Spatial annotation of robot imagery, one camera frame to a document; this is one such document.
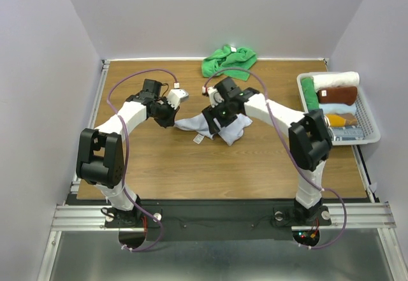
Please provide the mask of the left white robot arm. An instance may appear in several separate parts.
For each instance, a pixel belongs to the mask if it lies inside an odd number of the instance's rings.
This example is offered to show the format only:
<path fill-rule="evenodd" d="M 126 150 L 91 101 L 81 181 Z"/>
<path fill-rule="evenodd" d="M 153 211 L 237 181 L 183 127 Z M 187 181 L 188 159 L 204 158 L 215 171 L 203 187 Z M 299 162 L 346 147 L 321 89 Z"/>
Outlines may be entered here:
<path fill-rule="evenodd" d="M 189 94 L 178 83 L 167 96 L 161 94 L 162 83 L 146 79 L 142 90 L 129 96 L 119 111 L 105 123 L 80 133 L 76 175 L 96 186 L 111 204 L 102 210 L 107 222 L 133 227 L 144 221 L 137 206 L 140 198 L 123 182 L 126 174 L 123 143 L 129 134 L 149 118 L 161 127 L 171 127 L 181 102 Z"/>

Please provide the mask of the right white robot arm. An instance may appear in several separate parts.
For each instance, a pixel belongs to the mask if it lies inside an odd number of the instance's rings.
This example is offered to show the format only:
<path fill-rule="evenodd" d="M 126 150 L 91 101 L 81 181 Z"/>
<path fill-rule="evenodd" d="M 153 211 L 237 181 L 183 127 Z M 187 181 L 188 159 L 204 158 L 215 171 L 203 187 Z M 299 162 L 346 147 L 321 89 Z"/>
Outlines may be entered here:
<path fill-rule="evenodd" d="M 210 101 L 202 114 L 211 134 L 220 133 L 240 114 L 275 128 L 299 173 L 293 218 L 301 224 L 316 218 L 322 206 L 323 169 L 332 149 L 322 111 L 303 113 L 290 109 L 251 87 L 242 90 L 230 77 L 213 87 L 204 85 L 201 92 Z"/>

